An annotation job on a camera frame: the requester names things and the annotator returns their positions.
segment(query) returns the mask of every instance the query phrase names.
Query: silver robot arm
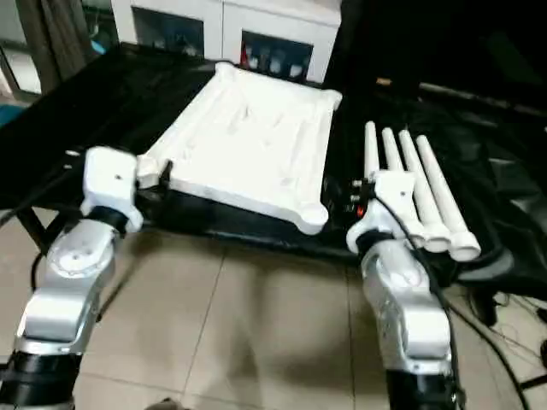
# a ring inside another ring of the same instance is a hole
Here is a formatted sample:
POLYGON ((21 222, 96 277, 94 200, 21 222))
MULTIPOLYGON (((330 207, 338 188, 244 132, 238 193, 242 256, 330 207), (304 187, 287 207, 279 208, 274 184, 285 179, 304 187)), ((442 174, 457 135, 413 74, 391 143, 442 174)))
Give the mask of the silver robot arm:
POLYGON ((101 291, 114 274, 116 242, 143 222, 133 201, 136 169, 133 155, 104 147, 87 152, 85 218, 50 248, 44 282, 26 305, 3 371, 0 408, 74 407, 79 364, 101 291))
POLYGON ((398 222, 374 199, 385 198, 397 212, 399 201, 412 196, 411 185, 405 190, 398 183, 402 180, 391 172, 376 175, 373 188, 368 188, 373 192, 363 198, 367 212, 346 240, 362 257, 363 290, 377 322, 391 409, 453 410, 459 392, 452 372, 449 319, 398 222))

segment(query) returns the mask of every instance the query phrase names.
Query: white tray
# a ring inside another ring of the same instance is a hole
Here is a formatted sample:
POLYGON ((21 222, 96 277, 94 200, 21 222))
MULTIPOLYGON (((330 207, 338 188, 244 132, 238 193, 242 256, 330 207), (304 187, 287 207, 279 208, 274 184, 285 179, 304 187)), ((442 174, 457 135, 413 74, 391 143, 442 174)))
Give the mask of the white tray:
POLYGON ((332 112, 342 95, 216 65, 215 76, 139 158, 142 187, 167 160, 170 188, 319 233, 332 112))

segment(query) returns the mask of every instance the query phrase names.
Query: white cylinder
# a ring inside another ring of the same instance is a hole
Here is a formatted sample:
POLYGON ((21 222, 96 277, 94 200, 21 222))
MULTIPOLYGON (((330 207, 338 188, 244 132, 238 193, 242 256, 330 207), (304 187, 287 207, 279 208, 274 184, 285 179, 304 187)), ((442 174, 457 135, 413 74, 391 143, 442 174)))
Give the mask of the white cylinder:
POLYGON ((450 256, 454 261, 472 261, 480 255, 480 246, 477 238, 468 229, 463 220, 462 213, 456 200, 450 191, 450 187, 444 178, 443 171, 438 165, 437 158, 425 135, 416 139, 421 160, 426 169, 427 178, 431 185, 433 195, 438 204, 444 224, 450 230, 450 256))
MULTIPOLYGON (((399 149, 393 136, 391 128, 384 128, 382 130, 382 140, 384 141, 385 159, 387 160, 387 167, 390 171, 404 172, 403 162, 399 155, 399 149)), ((407 226, 410 232, 413 242, 418 248, 423 247, 426 244, 426 230, 424 226, 418 220, 418 214, 412 199, 409 199, 409 208, 405 215, 402 215, 403 222, 407 226)))
POLYGON ((415 176, 414 199, 428 236, 425 248, 430 252, 444 252, 450 246, 450 232, 441 220, 410 133, 406 130, 399 132, 399 141, 407 168, 415 176))
POLYGON ((365 124, 365 179, 379 170, 378 141, 376 140, 376 125, 369 121, 365 124))
POLYGON ((382 130, 382 140, 384 141, 385 159, 387 160, 388 169, 392 171, 404 171, 403 162, 401 161, 391 128, 384 128, 382 130))

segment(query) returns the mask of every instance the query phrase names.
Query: cabinet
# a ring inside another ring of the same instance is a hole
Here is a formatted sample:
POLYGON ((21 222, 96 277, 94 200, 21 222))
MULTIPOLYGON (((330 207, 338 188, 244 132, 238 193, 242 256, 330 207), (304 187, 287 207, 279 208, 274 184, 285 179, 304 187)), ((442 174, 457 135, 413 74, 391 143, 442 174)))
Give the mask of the cabinet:
POLYGON ((112 0, 120 41, 230 60, 282 79, 325 78, 341 0, 112 0))
POLYGON ((221 0, 112 0, 121 42, 222 58, 221 0))

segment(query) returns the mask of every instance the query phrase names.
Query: tile floor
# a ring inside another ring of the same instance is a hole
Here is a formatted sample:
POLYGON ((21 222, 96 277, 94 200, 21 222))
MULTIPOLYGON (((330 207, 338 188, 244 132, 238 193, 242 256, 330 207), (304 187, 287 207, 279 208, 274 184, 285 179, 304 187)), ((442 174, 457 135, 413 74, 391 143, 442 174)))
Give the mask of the tile floor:
MULTIPOLYGON (((0 355, 8 355, 36 248, 13 221, 0 249, 0 355)), ((168 396, 196 410, 389 408, 370 308, 341 266, 147 232, 122 244, 105 295, 118 283, 126 286, 83 362, 79 410, 140 410, 168 396)), ((449 294, 466 307, 462 290, 449 294)), ((547 326, 529 308, 513 299, 497 326, 532 349, 498 338, 520 378, 544 371, 533 354, 547 326)), ((468 408, 519 408, 488 347, 459 321, 456 332, 468 408)), ((547 408, 547 388, 526 395, 533 409, 547 408)))

